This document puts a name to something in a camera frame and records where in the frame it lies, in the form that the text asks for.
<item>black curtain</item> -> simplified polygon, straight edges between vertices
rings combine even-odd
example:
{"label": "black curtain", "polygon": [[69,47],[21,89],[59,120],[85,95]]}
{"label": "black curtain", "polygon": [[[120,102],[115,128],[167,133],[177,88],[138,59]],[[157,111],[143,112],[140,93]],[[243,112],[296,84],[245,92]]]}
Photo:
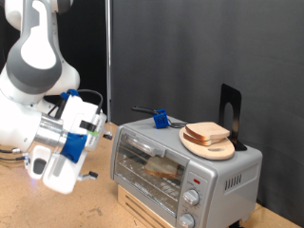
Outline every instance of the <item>black curtain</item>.
{"label": "black curtain", "polygon": [[304,2],[113,0],[113,22],[112,122],[148,118],[141,105],[217,123],[221,85],[236,88],[257,198],[304,226]]}
{"label": "black curtain", "polygon": [[[6,20],[0,7],[0,67],[3,68],[12,45],[20,32]],[[104,96],[103,112],[106,113],[106,30],[105,1],[77,0],[70,11],[58,15],[60,50],[66,61],[80,73],[80,88],[93,89]],[[98,104],[100,98],[82,94],[86,102]],[[57,96],[47,97],[56,103]]]}
{"label": "black curtain", "polygon": [[20,32],[8,23],[4,9],[0,6],[0,71],[7,61],[10,48],[19,39],[19,36]]}

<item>red indicator light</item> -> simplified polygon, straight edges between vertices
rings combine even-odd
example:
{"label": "red indicator light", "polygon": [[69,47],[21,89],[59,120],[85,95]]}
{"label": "red indicator light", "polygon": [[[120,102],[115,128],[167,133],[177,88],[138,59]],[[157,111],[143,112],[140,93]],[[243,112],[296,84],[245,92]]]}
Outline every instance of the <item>red indicator light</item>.
{"label": "red indicator light", "polygon": [[199,180],[194,179],[193,181],[194,181],[195,183],[197,183],[197,184],[200,184],[200,181],[199,181]]}

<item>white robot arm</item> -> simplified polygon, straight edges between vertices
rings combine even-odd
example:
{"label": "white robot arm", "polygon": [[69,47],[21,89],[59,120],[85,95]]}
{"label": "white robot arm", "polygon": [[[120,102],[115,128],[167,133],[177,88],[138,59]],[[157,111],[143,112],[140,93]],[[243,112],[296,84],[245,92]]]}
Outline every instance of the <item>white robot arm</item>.
{"label": "white robot arm", "polygon": [[[56,12],[73,0],[7,0],[8,21],[21,30],[0,76],[0,144],[29,153],[28,173],[49,188],[68,194],[88,151],[105,133],[101,104],[82,101],[78,72],[61,55]],[[44,101],[62,94],[58,107]]]}

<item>silver toaster oven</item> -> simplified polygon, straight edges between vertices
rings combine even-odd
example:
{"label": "silver toaster oven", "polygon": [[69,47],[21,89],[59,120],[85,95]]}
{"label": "silver toaster oven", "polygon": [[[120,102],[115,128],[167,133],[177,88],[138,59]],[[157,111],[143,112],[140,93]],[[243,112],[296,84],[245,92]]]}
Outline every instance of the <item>silver toaster oven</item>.
{"label": "silver toaster oven", "polygon": [[[157,129],[153,118],[120,126],[111,178],[173,227],[226,228],[246,220],[256,206],[262,154],[247,146],[229,160],[209,161],[188,151],[179,132]],[[176,175],[146,172],[156,156],[176,163]]]}

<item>black stand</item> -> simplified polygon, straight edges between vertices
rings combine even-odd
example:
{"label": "black stand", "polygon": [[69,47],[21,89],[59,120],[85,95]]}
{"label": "black stand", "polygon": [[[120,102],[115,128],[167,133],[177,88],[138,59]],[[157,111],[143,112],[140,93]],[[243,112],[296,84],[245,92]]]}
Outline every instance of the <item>black stand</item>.
{"label": "black stand", "polygon": [[232,125],[230,141],[234,144],[236,151],[245,151],[247,147],[238,141],[239,115],[241,95],[240,92],[226,84],[221,85],[219,104],[219,125],[224,126],[225,106],[230,103],[234,110],[234,121]]}
{"label": "black stand", "polygon": [[241,225],[239,225],[239,221],[233,223],[231,226],[229,226],[229,228],[244,228]]}

